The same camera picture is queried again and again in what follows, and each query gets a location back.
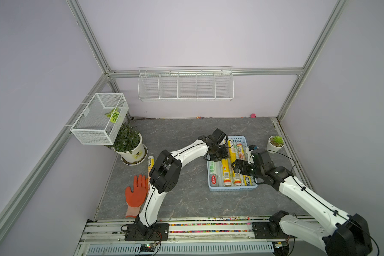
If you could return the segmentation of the light blue plastic basket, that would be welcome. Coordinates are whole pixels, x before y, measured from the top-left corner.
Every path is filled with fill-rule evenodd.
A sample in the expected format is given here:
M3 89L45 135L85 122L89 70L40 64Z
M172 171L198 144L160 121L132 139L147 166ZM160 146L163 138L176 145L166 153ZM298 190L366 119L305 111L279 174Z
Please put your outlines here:
M236 148L237 144L241 143L243 145L243 148L244 148L244 152L245 152L245 157L246 157L246 160L249 160L249 148L247 146L247 142L246 142L246 138L244 136L230 136L228 138L229 140L233 141L234 143L234 147ZM210 164L211 161L207 161L207 166L208 166L208 187L209 187L209 190L211 192L232 192L232 191L251 191L255 188L258 187L257 184L255 184L255 181L254 181L254 178L251 177L252 179L252 182L253 182L253 185L252 186L245 186L244 183L243 183L243 180L242 180L242 186L234 186L234 182L232 180L232 186L231 187L212 187L210 185L210 181L209 181L209 178L210 178L210 173L209 173L209 164Z

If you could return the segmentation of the yellow plastic wrap roll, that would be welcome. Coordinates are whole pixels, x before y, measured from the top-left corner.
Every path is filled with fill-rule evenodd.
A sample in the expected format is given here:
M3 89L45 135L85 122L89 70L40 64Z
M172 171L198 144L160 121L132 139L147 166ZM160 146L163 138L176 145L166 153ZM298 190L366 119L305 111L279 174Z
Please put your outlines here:
M241 143L237 144L236 152L237 152L237 155L238 155L240 160L244 160L244 161L246 160L244 148L243 148L243 145ZM250 176L246 176L243 174L240 174L240 176L241 176L245 186L252 186L253 185L253 182L252 182L252 179Z

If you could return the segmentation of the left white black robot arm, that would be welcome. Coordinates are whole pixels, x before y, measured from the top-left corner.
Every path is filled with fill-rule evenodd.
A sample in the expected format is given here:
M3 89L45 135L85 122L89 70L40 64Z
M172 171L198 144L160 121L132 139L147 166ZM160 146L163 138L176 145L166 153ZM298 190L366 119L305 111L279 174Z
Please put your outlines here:
M146 233L157 222L157 215L168 192L178 183L181 169L188 163L204 158L206 161L219 162L228 156L228 136L220 129L212 134L200 136L192 144L179 150L163 150L150 172L150 193L141 212L135 219L138 231Z

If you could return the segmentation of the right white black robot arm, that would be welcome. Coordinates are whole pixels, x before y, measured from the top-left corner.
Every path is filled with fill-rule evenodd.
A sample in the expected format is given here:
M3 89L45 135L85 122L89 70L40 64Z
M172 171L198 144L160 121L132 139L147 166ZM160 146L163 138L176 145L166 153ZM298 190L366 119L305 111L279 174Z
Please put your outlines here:
M255 149L249 160L235 160L231 167L235 173L261 179L296 202L317 222L311 224L279 211L269 222L283 233L321 249L328 256L368 256L373 250L380 252L378 243L370 235L368 222L361 215L350 215L324 200L292 171L275 166L267 151Z

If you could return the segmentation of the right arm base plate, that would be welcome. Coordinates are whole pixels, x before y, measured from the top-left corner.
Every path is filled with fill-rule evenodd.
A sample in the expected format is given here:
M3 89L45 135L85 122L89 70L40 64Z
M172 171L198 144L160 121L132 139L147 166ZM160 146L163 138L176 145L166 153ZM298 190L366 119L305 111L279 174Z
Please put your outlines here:
M279 211L272 215L268 221L252 223L252 231L255 239L287 239L289 235L284 233L279 225L281 219L289 215L286 211Z

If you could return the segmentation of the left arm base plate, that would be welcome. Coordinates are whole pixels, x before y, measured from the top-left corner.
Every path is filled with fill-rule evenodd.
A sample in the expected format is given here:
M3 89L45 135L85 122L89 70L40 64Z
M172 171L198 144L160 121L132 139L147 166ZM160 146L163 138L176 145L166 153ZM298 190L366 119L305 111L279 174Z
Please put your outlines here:
M125 241L167 241L169 224L155 223L147 227L141 221L125 224L121 227Z

